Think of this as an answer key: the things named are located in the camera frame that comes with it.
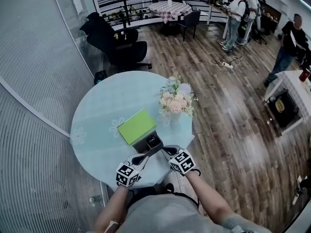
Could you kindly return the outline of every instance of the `black t-shirt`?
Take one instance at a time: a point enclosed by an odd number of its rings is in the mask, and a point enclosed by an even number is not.
[[[291,55],[291,56],[297,56],[297,47],[295,47],[295,45],[293,43],[293,40],[291,37],[291,32],[293,32],[293,35],[294,35],[296,42],[301,46],[304,46],[306,43],[305,32],[302,29],[300,29],[300,30],[295,29],[294,24],[291,21],[286,23],[286,25],[284,26],[282,31],[285,35],[284,49],[285,49],[286,53]]]

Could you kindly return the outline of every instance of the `black shoe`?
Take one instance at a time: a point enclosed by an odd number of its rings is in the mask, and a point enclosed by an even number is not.
[[[268,81],[266,81],[263,85],[268,88],[269,84],[270,83]]]
[[[174,192],[174,186],[172,183],[168,183],[166,186],[165,186],[165,191],[167,191],[168,193],[173,193]]]

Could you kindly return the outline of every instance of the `checkered tablecloth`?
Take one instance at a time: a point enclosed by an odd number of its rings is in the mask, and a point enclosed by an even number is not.
[[[164,145],[186,148],[193,139],[191,116],[183,113],[179,122],[172,125],[169,116],[160,113],[158,94],[166,81],[144,71],[115,74],[89,90],[77,107],[70,133],[73,151],[88,173],[112,189],[117,188],[116,169],[120,162],[137,154],[120,135],[118,126],[141,109],[156,120],[155,130]],[[169,172],[170,165],[158,152],[149,158],[134,188],[160,183]]]
[[[299,80],[301,73],[301,70],[284,71],[278,73],[277,76],[283,80],[284,85],[290,92],[303,116],[303,120],[307,122],[311,116],[311,93],[308,91],[308,86],[311,86],[311,83],[309,79],[302,83]]]
[[[149,6],[149,10],[154,16],[161,17],[164,23],[172,21],[180,15],[187,15],[192,11],[187,4],[172,2],[172,5],[169,6],[167,1],[153,3]]]

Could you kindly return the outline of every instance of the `flower bouquet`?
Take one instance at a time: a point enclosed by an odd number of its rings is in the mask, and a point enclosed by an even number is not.
[[[160,90],[161,113],[170,114],[171,120],[177,122],[182,112],[192,115],[193,100],[198,99],[191,93],[190,84],[183,83],[178,72],[174,72]]]

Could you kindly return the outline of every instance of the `black and white marker cube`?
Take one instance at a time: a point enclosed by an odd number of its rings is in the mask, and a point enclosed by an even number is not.
[[[117,170],[117,176],[116,176],[116,181],[117,183],[120,183],[126,187],[134,184],[139,177],[139,171],[133,169],[132,167],[120,163]]]
[[[186,174],[195,167],[194,160],[186,149],[180,149],[178,154],[169,163],[175,171],[181,174]]]

